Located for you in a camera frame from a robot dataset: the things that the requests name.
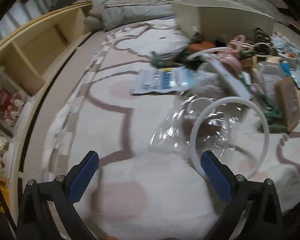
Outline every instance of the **wet wipes package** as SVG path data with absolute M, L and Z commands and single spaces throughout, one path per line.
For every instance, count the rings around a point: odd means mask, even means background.
M 194 71 L 183 67 L 140 70 L 130 93 L 182 92 L 190 89 L 194 83 Z

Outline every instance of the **black cable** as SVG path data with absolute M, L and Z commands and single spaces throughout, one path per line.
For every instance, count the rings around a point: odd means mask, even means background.
M 16 233 L 17 233 L 17 226 L 16 226 L 16 224 L 15 224 L 13 218 L 12 218 L 12 215 L 11 215 L 11 213 L 10 213 L 10 210 L 9 210 L 9 208 L 8 208 L 8 205 L 7 205 L 7 203 L 6 203 L 6 200 L 4 199 L 4 196 L 3 196 L 3 194 L 2 194 L 1 189 L 0 189 L 0 203 L 1 203 L 1 205 L 2 205 L 2 208 L 3 208 L 3 210 L 4 210 L 4 213 L 5 213 L 5 215 L 6 215 L 7 219 L 8 219 L 8 221 L 9 221 L 9 223 L 10 223 L 10 225 L 11 225 L 11 227 L 12 227 L 14 233 L 16 234 Z

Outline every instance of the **blue gripper pad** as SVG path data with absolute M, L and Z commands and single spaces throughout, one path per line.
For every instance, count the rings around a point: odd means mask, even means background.
M 96 152 L 90 151 L 80 164 L 75 165 L 67 174 L 69 181 L 68 200 L 71 204 L 79 202 L 87 189 L 94 173 L 99 166 L 99 156 Z
M 201 167 L 211 181 L 219 199 L 225 203 L 232 201 L 232 183 L 234 174 L 226 165 L 222 165 L 211 151 L 201 156 Z

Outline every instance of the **metal screw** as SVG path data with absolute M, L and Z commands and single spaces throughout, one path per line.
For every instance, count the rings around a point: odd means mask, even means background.
M 272 179 L 266 179 L 266 183 L 267 183 L 268 185 L 272 185 L 272 184 L 273 184 L 273 180 L 272 180 Z
M 35 180 L 34 180 L 34 179 L 30 179 L 30 180 L 28 180 L 28 182 L 27 182 L 27 184 L 28 184 L 29 186 L 33 185 L 34 183 L 35 183 Z
M 65 179 L 65 176 L 64 175 L 58 175 L 58 176 L 56 176 L 56 181 L 58 181 L 58 182 L 61 182 L 61 181 L 63 181 Z
M 244 181 L 245 180 L 245 177 L 240 175 L 240 174 L 235 176 L 235 178 L 237 179 L 237 181 Z

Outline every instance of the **open white storage box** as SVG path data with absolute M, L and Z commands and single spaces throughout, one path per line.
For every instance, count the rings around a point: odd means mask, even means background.
M 253 30 L 257 27 L 272 36 L 273 17 L 235 2 L 177 0 L 171 4 L 180 29 L 189 37 L 199 32 L 206 41 L 223 38 L 228 42 L 242 34 L 253 41 Z

